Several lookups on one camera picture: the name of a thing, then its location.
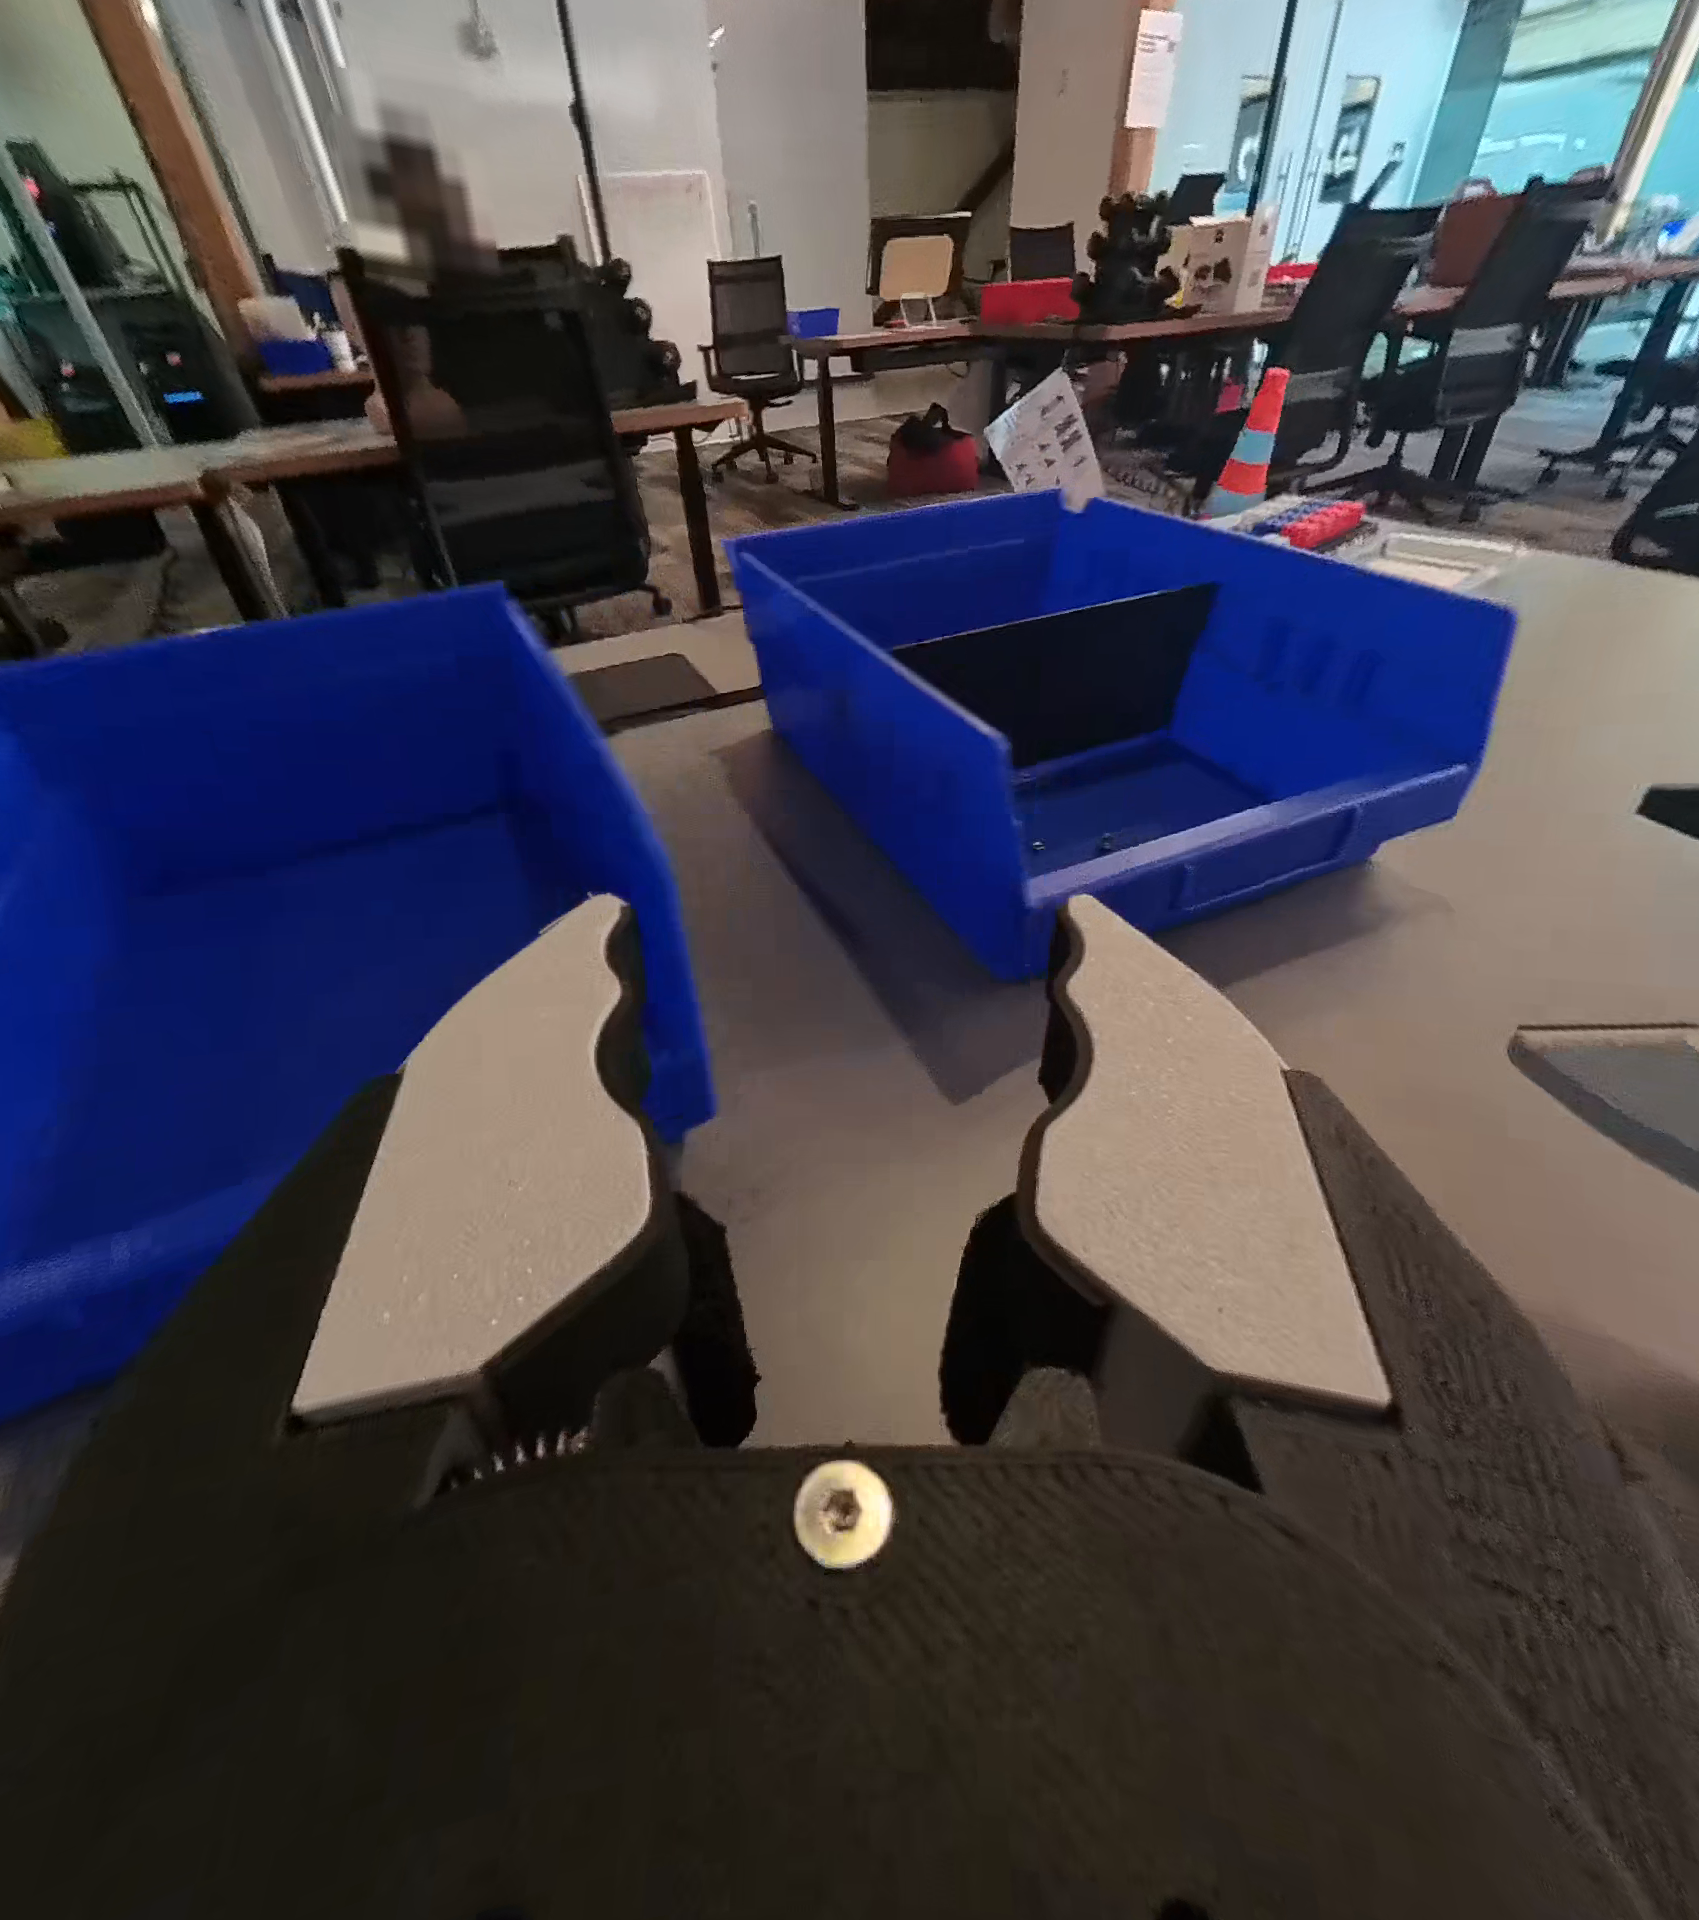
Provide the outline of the clear plastic tray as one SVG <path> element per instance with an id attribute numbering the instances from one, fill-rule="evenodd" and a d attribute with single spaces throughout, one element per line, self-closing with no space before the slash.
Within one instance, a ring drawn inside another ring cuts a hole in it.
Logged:
<path id="1" fill-rule="evenodd" d="M 1513 540 L 1481 540 L 1389 526 L 1379 527 L 1359 544 L 1353 563 L 1421 587 L 1477 595 L 1523 552 L 1525 548 Z"/>

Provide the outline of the white instruction sheet sign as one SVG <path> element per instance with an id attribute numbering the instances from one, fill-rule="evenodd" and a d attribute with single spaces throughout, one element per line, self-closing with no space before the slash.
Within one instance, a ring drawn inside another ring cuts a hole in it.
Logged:
<path id="1" fill-rule="evenodd" d="M 1043 375 L 991 418 L 983 439 L 1009 491 L 1053 491 L 1075 514 L 1103 498 L 1093 433 L 1065 367 Z"/>

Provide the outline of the white product box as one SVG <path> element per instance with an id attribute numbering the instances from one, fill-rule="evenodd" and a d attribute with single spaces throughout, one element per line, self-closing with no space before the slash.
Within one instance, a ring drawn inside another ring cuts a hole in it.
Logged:
<path id="1" fill-rule="evenodd" d="M 1191 317 L 1235 317 L 1265 305 L 1279 204 L 1201 215 L 1171 228 L 1163 263 L 1175 278 L 1173 308 Z"/>

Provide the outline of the blue labelled plastic bin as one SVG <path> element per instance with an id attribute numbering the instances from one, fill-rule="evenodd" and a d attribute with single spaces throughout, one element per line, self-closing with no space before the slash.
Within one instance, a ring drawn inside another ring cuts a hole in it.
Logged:
<path id="1" fill-rule="evenodd" d="M 0 1426 L 116 1377 L 356 1089 L 591 895 L 717 1113 L 661 835 L 502 587 L 0 666 Z"/>

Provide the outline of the black robot toy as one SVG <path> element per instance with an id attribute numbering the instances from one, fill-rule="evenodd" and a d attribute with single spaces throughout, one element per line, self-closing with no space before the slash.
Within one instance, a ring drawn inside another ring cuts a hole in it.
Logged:
<path id="1" fill-rule="evenodd" d="M 1145 323 L 1167 317 L 1179 282 L 1163 265 L 1173 194 L 1103 195 L 1101 228 L 1085 242 L 1087 269 L 1071 282 L 1077 323 Z"/>

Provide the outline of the black equipment rack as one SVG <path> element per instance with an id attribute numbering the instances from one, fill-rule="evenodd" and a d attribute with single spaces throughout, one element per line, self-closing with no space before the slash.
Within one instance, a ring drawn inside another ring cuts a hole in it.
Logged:
<path id="1" fill-rule="evenodd" d="M 72 451 L 136 439 L 108 367 L 142 391 L 170 444 L 212 444 L 258 424 L 228 343 L 186 286 L 184 265 L 142 183 L 116 171 L 68 180 L 32 139 L 8 156 L 108 355 L 94 349 L 34 229 L 0 183 L 0 332 Z"/>

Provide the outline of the black smartphone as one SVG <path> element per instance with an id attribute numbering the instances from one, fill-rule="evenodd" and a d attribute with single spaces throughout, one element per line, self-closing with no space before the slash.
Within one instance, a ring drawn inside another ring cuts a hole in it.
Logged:
<path id="1" fill-rule="evenodd" d="M 621 658 L 567 673 L 603 735 L 719 708 L 725 694 L 683 651 Z"/>

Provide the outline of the red bag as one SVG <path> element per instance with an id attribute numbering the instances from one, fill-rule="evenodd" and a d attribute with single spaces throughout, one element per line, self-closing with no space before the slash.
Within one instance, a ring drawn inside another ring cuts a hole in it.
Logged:
<path id="1" fill-rule="evenodd" d="M 885 458 L 889 499 L 961 495 L 977 486 L 977 442 L 957 427 L 941 402 L 897 421 Z"/>

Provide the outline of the black bin divider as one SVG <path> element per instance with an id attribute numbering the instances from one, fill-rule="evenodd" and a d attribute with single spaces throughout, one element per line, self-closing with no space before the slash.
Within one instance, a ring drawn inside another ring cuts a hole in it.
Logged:
<path id="1" fill-rule="evenodd" d="M 891 658 L 1001 734 L 1013 772 L 1165 734 L 1215 584 L 1161 587 L 897 645 Z"/>

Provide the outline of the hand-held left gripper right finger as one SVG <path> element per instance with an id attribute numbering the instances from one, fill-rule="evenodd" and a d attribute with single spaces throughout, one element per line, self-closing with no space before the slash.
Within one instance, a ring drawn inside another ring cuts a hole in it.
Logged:
<path id="1" fill-rule="evenodd" d="M 1053 924 L 1049 1025 L 1015 1179 L 1031 1249 L 1107 1309 L 1101 1403 L 1221 1396 L 1377 1420 L 1391 1387 L 1293 1102 L 1239 1007 L 1091 895 Z"/>

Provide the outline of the coloured plastic blocks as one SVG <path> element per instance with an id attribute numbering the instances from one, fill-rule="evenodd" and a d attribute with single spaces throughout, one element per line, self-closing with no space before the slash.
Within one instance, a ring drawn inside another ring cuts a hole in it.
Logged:
<path id="1" fill-rule="evenodd" d="M 1361 498 L 1299 493 L 1269 498 L 1235 520 L 1235 529 L 1247 538 L 1275 540 L 1305 554 L 1347 546 L 1363 538 L 1369 526 L 1371 516 Z"/>

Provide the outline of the wooden post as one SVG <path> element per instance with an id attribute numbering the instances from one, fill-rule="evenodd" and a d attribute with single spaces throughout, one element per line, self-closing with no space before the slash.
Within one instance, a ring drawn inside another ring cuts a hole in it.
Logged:
<path id="1" fill-rule="evenodd" d="M 258 355 L 244 302 L 264 293 L 258 259 L 170 51 L 158 5 L 82 2 L 80 10 L 182 235 L 194 279 L 238 364 L 252 372 Z"/>

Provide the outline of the wooden top desk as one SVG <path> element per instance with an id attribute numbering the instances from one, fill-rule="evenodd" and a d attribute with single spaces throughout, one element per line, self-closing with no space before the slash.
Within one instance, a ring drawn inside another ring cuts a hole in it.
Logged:
<path id="1" fill-rule="evenodd" d="M 745 403 L 711 395 L 613 412 L 621 437 L 665 437 L 673 448 L 695 584 L 695 618 L 723 612 L 707 479 L 697 435 L 739 421 Z M 380 472 L 404 463 L 396 439 L 366 420 L 268 425 L 214 444 L 164 444 L 0 465 L 0 533 L 96 516 L 188 509 L 244 619 L 280 618 L 284 600 L 260 561 L 234 536 L 240 490 Z"/>
<path id="2" fill-rule="evenodd" d="M 1533 326 L 1539 366 L 1547 375 L 1563 370 L 1575 349 L 1573 341 L 1581 326 L 1589 323 L 1605 300 L 1641 288 L 1661 289 L 1695 279 L 1699 279 L 1699 253 L 1685 257 L 1661 255 L 1659 259 L 1625 259 L 1621 255 L 1575 257 L 1569 269 L 1551 286 L 1541 310 L 1543 319 Z M 843 364 L 849 372 L 869 374 L 893 367 L 909 370 L 915 366 L 965 366 L 977 357 L 993 360 L 1009 351 L 1053 351 L 1059 355 L 1075 351 L 1085 357 L 1105 357 L 1125 348 L 1157 341 L 1173 348 L 1207 339 L 1235 343 L 1247 338 L 1263 338 L 1285 327 L 1301 304 L 1299 289 L 1299 279 L 1279 282 L 1275 300 L 1265 302 L 1253 311 L 1247 310 L 1233 315 L 1215 310 L 1191 310 L 1187 313 L 1137 319 L 1133 323 L 1073 323 L 1067 319 L 999 323 L 971 317 L 797 338 L 793 351 L 803 367 L 813 372 L 819 495 L 831 507 L 845 511 L 855 507 L 855 501 L 841 493 L 839 481 L 835 364 Z"/>

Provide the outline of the blue divided plastic bin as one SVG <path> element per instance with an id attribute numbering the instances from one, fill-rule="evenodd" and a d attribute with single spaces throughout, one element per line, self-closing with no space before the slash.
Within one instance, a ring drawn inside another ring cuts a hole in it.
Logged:
<path id="1" fill-rule="evenodd" d="M 1003 981 L 1045 971 L 1077 893 L 1161 934 L 1449 821 L 1517 632 L 1481 595 L 1109 498 L 1073 514 L 1055 491 L 747 536 L 729 565 L 773 732 Z M 891 658 L 1193 584 L 1217 598 L 1169 730 L 1021 773 Z"/>

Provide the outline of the whiteboard on stand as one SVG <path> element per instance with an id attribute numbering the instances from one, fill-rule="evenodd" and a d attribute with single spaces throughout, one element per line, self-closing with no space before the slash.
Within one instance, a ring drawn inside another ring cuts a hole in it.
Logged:
<path id="1" fill-rule="evenodd" d="M 629 295 L 647 304 L 651 338 L 677 348 L 679 378 L 703 372 L 711 341 L 709 259 L 723 255 L 715 180 L 703 167 L 605 171 L 611 253 L 629 265 Z"/>

